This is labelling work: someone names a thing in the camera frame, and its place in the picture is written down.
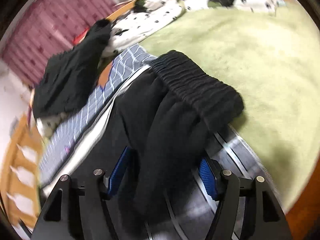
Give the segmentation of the black pants with white band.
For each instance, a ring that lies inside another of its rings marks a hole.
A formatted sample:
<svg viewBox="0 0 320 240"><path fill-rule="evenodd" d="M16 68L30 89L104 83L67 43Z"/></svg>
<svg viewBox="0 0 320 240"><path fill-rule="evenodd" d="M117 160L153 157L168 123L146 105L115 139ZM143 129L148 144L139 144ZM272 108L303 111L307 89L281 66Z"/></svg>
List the black pants with white band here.
<svg viewBox="0 0 320 240"><path fill-rule="evenodd" d="M241 95L172 50L150 62L116 98L106 131L72 177L80 184L96 168L111 170L134 150L118 194L108 202L120 239L144 239L169 217L166 200L183 206L191 171L214 132L244 109Z"/></svg>

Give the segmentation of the grey checked star blanket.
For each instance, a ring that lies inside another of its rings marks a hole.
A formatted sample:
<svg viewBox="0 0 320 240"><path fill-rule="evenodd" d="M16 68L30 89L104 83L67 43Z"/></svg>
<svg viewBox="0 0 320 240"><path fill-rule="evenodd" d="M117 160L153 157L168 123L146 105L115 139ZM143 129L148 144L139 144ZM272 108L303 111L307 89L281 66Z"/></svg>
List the grey checked star blanket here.
<svg viewBox="0 0 320 240"><path fill-rule="evenodd" d="M46 144L38 165L40 187L51 183L57 171L68 158L69 151L78 138L120 85L155 58L142 46L135 44L125 49L113 60L107 83L103 87L96 87L88 97L85 106L59 124Z"/></svg>

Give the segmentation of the pink curtain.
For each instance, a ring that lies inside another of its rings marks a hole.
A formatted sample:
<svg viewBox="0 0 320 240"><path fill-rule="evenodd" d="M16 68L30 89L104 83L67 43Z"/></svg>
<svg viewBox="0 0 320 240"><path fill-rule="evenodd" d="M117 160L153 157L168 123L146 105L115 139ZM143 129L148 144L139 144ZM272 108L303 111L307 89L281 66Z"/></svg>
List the pink curtain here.
<svg viewBox="0 0 320 240"><path fill-rule="evenodd" d="M7 39L1 60L34 86L52 55L71 49L78 35L115 10L115 0L35 0Z"/></svg>

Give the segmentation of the white flower print pillow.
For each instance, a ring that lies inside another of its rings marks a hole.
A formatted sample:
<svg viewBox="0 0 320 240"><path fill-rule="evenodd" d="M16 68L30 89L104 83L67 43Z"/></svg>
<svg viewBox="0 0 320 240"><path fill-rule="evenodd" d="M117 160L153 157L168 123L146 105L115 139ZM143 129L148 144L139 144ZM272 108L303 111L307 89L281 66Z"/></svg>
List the white flower print pillow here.
<svg viewBox="0 0 320 240"><path fill-rule="evenodd" d="M113 22L102 57L109 57L143 41L184 13L181 0L135 0L134 7Z"/></svg>

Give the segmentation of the wooden bed frame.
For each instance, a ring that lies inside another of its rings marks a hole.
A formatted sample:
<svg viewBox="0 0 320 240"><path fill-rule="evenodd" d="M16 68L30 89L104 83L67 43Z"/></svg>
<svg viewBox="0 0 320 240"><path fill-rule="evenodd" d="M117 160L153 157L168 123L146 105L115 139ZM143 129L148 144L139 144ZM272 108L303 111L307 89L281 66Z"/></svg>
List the wooden bed frame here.
<svg viewBox="0 0 320 240"><path fill-rule="evenodd" d="M37 187L42 138L24 114L13 131L1 173L2 207L9 222L34 228L41 212Z"/></svg>

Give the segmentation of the green bed sheet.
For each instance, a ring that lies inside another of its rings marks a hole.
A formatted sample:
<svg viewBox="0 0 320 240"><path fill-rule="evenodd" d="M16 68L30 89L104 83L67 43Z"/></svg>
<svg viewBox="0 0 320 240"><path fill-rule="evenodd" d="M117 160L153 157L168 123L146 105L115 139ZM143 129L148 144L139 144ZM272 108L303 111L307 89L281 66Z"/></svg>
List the green bed sheet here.
<svg viewBox="0 0 320 240"><path fill-rule="evenodd" d="M304 8L287 3L272 15L186 12L142 46L155 56L183 52L241 94L245 109L232 125L261 159L289 211L319 153L319 29Z"/></svg>

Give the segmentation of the black jacket on pillows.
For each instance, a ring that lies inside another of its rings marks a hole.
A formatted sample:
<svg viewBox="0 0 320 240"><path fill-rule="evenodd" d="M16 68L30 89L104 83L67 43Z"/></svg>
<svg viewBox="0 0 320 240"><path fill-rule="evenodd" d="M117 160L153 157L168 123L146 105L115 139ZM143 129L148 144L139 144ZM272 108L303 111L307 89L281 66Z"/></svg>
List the black jacket on pillows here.
<svg viewBox="0 0 320 240"><path fill-rule="evenodd" d="M110 21L99 20L83 41L48 60L44 76L35 87L35 119L74 113L84 107L97 80L98 63L110 37Z"/></svg>

